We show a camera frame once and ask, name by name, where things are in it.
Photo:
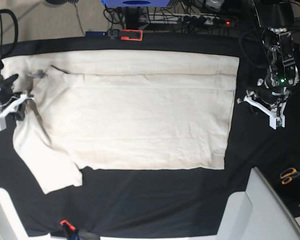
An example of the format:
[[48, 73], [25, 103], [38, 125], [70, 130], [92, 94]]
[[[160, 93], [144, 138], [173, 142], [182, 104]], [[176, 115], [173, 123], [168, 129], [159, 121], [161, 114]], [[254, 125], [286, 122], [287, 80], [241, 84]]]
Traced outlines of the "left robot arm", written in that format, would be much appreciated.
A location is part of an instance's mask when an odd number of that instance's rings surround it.
[[[284, 110], [292, 89], [299, 83], [292, 32], [295, 17], [288, 0], [250, 0], [248, 13], [253, 24], [251, 30], [239, 36], [239, 46], [246, 60], [266, 70], [266, 76], [248, 86], [246, 95], [238, 103], [246, 102], [269, 117], [272, 129], [285, 127]], [[243, 41], [255, 37], [265, 54], [265, 63], [256, 63], [246, 54]]]

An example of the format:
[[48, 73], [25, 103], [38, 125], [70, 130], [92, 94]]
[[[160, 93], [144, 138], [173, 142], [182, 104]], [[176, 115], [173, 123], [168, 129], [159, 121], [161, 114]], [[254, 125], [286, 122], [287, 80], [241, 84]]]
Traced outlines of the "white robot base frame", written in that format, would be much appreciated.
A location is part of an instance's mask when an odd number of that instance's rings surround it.
[[[8, 192], [0, 188], [0, 240], [28, 240]], [[300, 225], [257, 167], [245, 191], [227, 200], [216, 235], [206, 240], [300, 240]]]

